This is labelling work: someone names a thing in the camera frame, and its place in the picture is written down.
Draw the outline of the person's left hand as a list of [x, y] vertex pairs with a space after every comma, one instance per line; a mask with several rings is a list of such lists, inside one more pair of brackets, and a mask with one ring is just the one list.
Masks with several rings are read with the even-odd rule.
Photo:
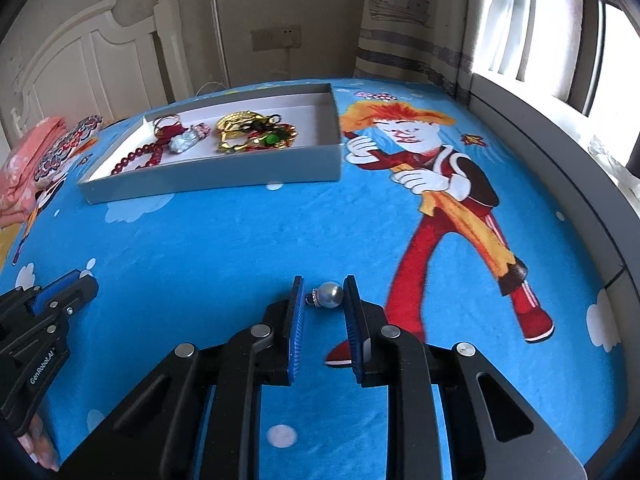
[[44, 429], [43, 420], [35, 414], [26, 432], [17, 438], [29, 457], [44, 469], [58, 471], [58, 452]]

